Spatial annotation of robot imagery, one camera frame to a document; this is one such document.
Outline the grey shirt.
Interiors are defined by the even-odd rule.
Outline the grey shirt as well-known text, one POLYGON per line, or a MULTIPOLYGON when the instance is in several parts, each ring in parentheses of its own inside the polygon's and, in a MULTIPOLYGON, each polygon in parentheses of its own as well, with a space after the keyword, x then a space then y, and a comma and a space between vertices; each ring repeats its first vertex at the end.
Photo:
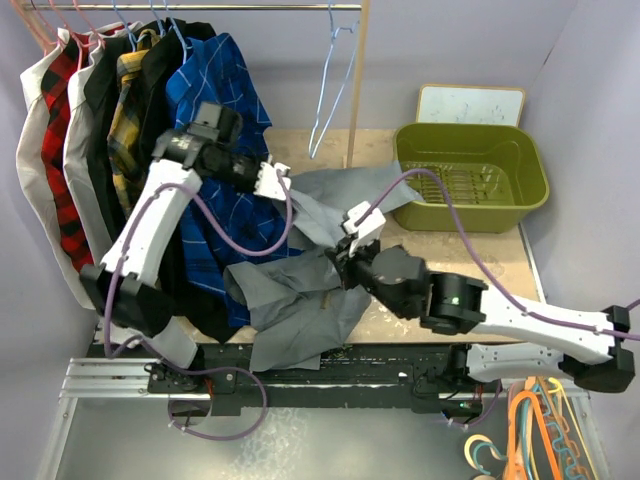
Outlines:
POLYGON ((224 285, 249 312, 256 335, 253 372, 316 370, 321 353, 343 345, 369 307, 361 287, 345 291, 324 251, 343 237, 344 213, 373 202, 402 173, 398 161, 383 167, 322 169, 292 179, 293 243, 302 254, 262 264, 227 267, 224 285))

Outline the light blue hanger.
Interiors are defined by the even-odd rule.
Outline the light blue hanger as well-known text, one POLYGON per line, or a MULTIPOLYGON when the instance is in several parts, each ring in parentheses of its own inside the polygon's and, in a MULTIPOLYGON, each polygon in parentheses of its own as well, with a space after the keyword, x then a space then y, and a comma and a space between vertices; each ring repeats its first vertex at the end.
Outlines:
POLYGON ((329 43, 322 65, 315 114, 307 144, 307 153, 310 159, 315 159, 318 156, 329 128, 334 122, 334 117, 339 110, 345 92, 348 90, 348 82, 351 80, 356 54, 359 50, 355 37, 360 30, 360 19, 355 19, 351 24, 341 23, 336 20, 337 3, 328 1, 326 7, 329 22, 329 43), (340 66, 336 55, 340 48, 346 45, 348 39, 352 40, 349 60, 340 66))

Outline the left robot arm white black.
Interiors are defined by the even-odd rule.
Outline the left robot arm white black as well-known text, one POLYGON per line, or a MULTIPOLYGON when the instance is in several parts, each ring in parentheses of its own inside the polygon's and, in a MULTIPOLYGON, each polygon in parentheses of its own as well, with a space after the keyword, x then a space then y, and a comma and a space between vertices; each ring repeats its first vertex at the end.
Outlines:
POLYGON ((184 392, 202 387, 204 365, 198 347, 174 320, 175 303, 157 286, 165 251, 184 210, 206 177, 226 180, 245 191, 254 188, 259 164, 233 153, 241 115, 204 102, 194 120, 161 134, 152 150, 139 200, 110 250, 81 269, 80 280, 103 318, 104 345, 113 325, 173 364, 171 381, 184 392))

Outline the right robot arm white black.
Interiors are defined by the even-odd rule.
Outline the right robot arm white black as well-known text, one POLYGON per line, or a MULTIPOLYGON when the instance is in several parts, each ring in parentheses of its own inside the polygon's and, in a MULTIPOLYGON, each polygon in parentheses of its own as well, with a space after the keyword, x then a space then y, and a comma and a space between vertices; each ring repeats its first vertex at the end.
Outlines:
POLYGON ((635 361, 623 346, 629 312, 570 310, 502 292, 480 279, 428 269, 401 245, 379 241, 352 247, 349 239, 325 254, 341 285, 361 287, 396 317, 418 320, 436 334, 498 335, 505 345, 469 344, 452 350, 446 383, 467 391, 476 383, 530 375, 569 378, 584 390, 622 393, 635 377, 635 361))

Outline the blue plaid shirt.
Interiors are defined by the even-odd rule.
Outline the blue plaid shirt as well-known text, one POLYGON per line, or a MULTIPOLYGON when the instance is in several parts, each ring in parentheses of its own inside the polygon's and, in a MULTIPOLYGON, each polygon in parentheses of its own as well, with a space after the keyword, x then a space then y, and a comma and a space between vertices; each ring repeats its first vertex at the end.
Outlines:
MULTIPOLYGON (((192 38, 190 43, 191 56, 166 85, 174 125, 181 127, 194 120, 203 102, 223 105, 242 117, 243 125, 234 150, 248 156, 266 156, 264 132, 271 126, 271 120, 233 38, 222 33, 205 41, 192 38)), ((232 186, 211 178, 203 180, 199 197, 225 233, 245 249, 265 250, 274 245, 285 230, 285 219, 269 199, 239 193, 232 186)), ((250 314, 226 292, 225 268, 244 261, 260 264, 300 254, 298 249, 285 243, 268 256, 239 253, 220 238, 196 202, 185 209, 179 227, 187 280, 224 300, 231 327, 249 324, 250 314)))

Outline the yellow plaid shirt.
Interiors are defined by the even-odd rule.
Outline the yellow plaid shirt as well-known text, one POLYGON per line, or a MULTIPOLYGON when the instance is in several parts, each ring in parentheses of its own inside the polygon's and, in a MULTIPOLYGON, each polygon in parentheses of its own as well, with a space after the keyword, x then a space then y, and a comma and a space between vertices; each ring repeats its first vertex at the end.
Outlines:
POLYGON ((139 140, 147 100, 141 84, 142 61, 160 41, 154 29, 143 29, 136 50, 116 62, 118 100, 107 135, 112 180, 125 219, 133 212, 144 188, 148 162, 140 158, 139 140))

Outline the black dark shirt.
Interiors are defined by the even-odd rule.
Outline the black dark shirt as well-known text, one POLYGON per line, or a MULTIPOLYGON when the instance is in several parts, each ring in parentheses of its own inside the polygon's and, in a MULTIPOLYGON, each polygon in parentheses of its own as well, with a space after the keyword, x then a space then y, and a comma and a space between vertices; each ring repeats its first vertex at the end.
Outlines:
POLYGON ((88 173, 112 240, 118 237, 126 220, 112 180, 107 136, 119 98, 117 60, 129 51, 129 41, 125 38, 107 39, 104 53, 83 88, 86 104, 93 117, 87 150, 88 173))

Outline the pink hanger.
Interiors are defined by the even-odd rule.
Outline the pink hanger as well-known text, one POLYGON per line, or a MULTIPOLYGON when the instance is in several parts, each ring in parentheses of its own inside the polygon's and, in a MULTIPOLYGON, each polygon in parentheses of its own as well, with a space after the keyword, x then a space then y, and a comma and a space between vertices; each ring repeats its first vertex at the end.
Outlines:
POLYGON ((70 41, 75 42, 79 50, 87 52, 93 48, 105 46, 103 36, 84 13, 85 4, 82 1, 65 1, 63 3, 42 1, 39 3, 38 1, 11 0, 10 4, 44 54, 51 53, 57 46, 64 47, 70 41), (68 40, 64 40, 58 28, 46 19, 43 14, 45 10, 53 12, 58 17, 62 24, 61 29, 66 30, 69 35, 68 40), (64 11, 72 11, 79 15, 89 27, 89 32, 86 34, 76 32, 64 16, 64 11))

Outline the red plaid shirt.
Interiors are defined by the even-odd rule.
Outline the red plaid shirt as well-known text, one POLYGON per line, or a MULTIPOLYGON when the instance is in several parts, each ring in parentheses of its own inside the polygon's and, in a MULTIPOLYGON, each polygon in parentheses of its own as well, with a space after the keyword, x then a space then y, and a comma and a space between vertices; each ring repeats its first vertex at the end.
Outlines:
POLYGON ((92 264, 93 257, 64 177, 63 153, 71 114, 67 88, 71 76, 78 70, 78 61, 82 60, 83 51, 70 40, 47 67, 41 81, 41 93, 49 113, 41 160, 54 199, 60 246, 77 272, 84 265, 92 264))

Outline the beige shirt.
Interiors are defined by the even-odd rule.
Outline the beige shirt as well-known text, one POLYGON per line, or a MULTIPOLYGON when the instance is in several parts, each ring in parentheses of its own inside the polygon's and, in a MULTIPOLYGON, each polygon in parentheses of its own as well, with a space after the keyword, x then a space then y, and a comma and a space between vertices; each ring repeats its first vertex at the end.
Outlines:
MULTIPOLYGON (((59 31, 64 40, 69 39, 66 30, 60 28, 59 31)), ((64 47, 55 47, 51 53, 20 74, 27 117, 16 150, 16 169, 22 192, 44 229, 67 286, 79 305, 90 309, 92 304, 80 282, 79 272, 72 267, 71 261, 60 246, 60 230, 54 199, 41 160, 42 143, 49 119, 41 93, 41 81, 47 67, 64 47)))

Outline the olive green plastic bin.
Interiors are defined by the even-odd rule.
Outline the olive green plastic bin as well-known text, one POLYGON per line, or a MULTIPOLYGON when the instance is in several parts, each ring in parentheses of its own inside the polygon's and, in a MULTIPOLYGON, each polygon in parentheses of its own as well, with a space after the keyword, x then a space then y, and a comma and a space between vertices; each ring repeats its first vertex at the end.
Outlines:
POLYGON ((455 232, 443 185, 467 233, 505 233, 549 197, 549 183, 533 139, 506 125, 412 123, 394 135, 403 171, 428 169, 407 184, 418 201, 393 212, 410 231, 455 232))

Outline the small whiteboard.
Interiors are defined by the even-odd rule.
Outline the small whiteboard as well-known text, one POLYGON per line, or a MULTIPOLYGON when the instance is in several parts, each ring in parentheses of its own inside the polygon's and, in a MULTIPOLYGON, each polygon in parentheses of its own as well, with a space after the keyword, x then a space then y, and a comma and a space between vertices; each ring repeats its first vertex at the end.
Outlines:
POLYGON ((516 87, 425 84, 418 96, 418 123, 517 127, 526 93, 516 87))

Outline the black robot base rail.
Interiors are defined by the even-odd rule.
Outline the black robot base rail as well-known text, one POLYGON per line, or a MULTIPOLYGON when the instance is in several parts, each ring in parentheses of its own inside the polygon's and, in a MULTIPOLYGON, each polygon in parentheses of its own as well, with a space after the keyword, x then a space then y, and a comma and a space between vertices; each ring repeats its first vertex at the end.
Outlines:
POLYGON ((200 415, 237 416, 244 408, 408 409, 469 422, 484 410, 482 398, 495 381, 468 377, 462 344, 353 344, 321 355, 316 370, 269 370, 246 375, 249 344, 207 344, 203 374, 184 375, 141 350, 115 360, 76 359, 70 371, 91 382, 91 392, 165 397, 180 415, 192 406, 200 415))

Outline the wooden clothes rack frame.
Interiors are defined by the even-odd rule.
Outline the wooden clothes rack frame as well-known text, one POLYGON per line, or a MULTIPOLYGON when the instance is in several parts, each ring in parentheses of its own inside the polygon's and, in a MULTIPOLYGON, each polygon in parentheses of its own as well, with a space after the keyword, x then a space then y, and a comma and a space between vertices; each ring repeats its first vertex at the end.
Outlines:
MULTIPOLYGON (((211 4, 239 4, 239 3, 212 3, 211 4)), ((358 36, 357 46, 359 47, 358 53, 356 54, 356 62, 354 70, 352 71, 352 93, 351 93, 351 113, 350 113, 350 121, 349 121, 349 129, 348 129, 348 143, 347 143, 347 153, 343 159, 342 165, 344 167, 351 167, 353 165, 354 153, 355 153, 355 140, 356 140, 356 130, 357 130, 357 121, 359 116, 360 109, 360 98, 361 98, 361 89, 362 89, 362 81, 364 76, 364 64, 365 64, 365 50, 366 50, 366 42, 368 36, 368 27, 369 27, 369 16, 371 3, 369 1, 363 1, 361 3, 340 3, 340 4, 362 4, 363 9, 359 12, 360 19, 360 30, 356 34, 358 36)), ((150 10, 146 10, 149 12, 156 12, 157 9, 151 8, 150 10)), ((111 10, 111 12, 120 16, 125 11, 111 10)))

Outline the metal clothes rail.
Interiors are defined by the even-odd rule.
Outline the metal clothes rail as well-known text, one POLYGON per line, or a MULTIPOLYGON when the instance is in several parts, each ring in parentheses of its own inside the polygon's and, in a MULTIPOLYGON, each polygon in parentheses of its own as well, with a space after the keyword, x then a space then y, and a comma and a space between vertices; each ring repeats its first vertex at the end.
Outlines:
POLYGON ((146 11, 151 8, 164 11, 345 11, 359 12, 363 9, 362 4, 205 4, 205 3, 188 3, 188 4, 167 4, 162 2, 151 5, 146 3, 114 3, 113 1, 101 3, 79 3, 75 6, 73 3, 54 4, 36 1, 18 1, 19 7, 24 10, 39 11, 58 9, 59 11, 146 11))

